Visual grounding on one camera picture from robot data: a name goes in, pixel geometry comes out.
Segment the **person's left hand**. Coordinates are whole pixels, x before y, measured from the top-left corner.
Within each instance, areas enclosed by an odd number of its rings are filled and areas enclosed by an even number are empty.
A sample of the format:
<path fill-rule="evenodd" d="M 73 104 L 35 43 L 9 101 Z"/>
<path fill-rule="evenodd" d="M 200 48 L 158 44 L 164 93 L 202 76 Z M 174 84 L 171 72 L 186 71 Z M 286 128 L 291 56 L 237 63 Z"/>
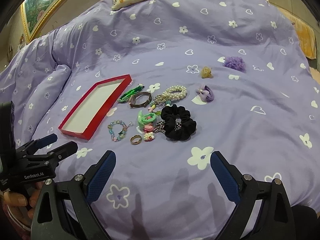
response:
<path fill-rule="evenodd" d="M 34 189 L 29 198 L 25 198 L 24 195 L 9 190 L 3 193 L 4 201 L 15 221 L 19 221 L 25 226 L 31 225 L 35 206 L 43 185 L 43 181 L 37 182 L 33 186 Z"/>

